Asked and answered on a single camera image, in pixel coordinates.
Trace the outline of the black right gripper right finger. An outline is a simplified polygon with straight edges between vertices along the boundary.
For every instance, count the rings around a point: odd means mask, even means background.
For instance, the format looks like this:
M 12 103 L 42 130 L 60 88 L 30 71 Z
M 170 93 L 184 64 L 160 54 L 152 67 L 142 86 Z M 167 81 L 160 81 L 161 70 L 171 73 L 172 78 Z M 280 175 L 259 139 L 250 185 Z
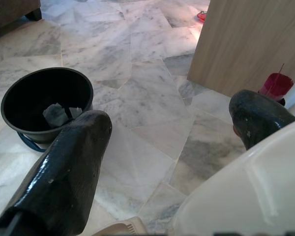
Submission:
M 229 113 L 247 150 L 295 122 L 295 116 L 277 101 L 245 89 L 231 97 Z

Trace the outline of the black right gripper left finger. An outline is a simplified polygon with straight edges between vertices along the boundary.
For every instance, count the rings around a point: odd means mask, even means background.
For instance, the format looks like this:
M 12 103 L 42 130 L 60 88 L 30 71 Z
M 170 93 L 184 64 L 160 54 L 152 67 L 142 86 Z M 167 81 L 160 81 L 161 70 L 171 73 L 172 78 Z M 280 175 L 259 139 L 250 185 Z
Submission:
M 0 215 L 0 236 L 76 236 L 91 210 L 112 133 L 107 113 L 87 111 L 35 162 Z

